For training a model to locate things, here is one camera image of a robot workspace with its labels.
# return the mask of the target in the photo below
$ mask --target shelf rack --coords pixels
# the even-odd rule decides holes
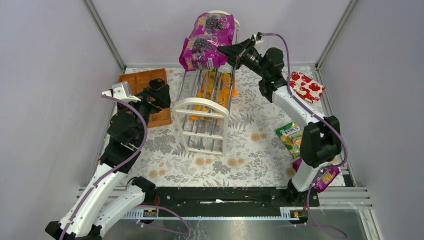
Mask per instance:
[[[210,11],[209,13],[229,15],[229,13],[224,11]],[[234,21],[235,43],[238,43],[240,23],[236,19]],[[188,97],[180,100],[186,79],[191,79],[189,73],[187,71],[184,72],[176,101],[172,107],[172,113],[175,116],[186,151],[222,156],[227,152],[228,125],[236,71],[234,68],[230,71],[228,102],[227,106],[223,107],[218,104],[218,95],[220,94],[222,82],[222,73],[220,73],[219,69],[219,67],[214,68],[214,87],[210,99],[207,98],[206,91],[203,92],[202,97],[198,97],[198,92],[200,92],[202,85],[208,86],[210,71],[197,70],[194,79],[192,79],[192,87]],[[195,110],[195,105],[199,105],[200,110]],[[198,116],[198,118],[191,119],[190,116]]]

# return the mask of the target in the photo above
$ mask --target wooden tray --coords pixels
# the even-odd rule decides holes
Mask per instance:
[[[163,79],[165,81],[165,84],[168,84],[167,72],[164,68],[124,74],[119,76],[119,82],[128,82],[133,95],[143,91],[143,89],[145,88],[148,88],[150,80],[153,79]],[[171,110],[170,108],[165,108],[158,113],[150,114],[150,119],[147,127],[155,128],[169,125],[171,123]]]

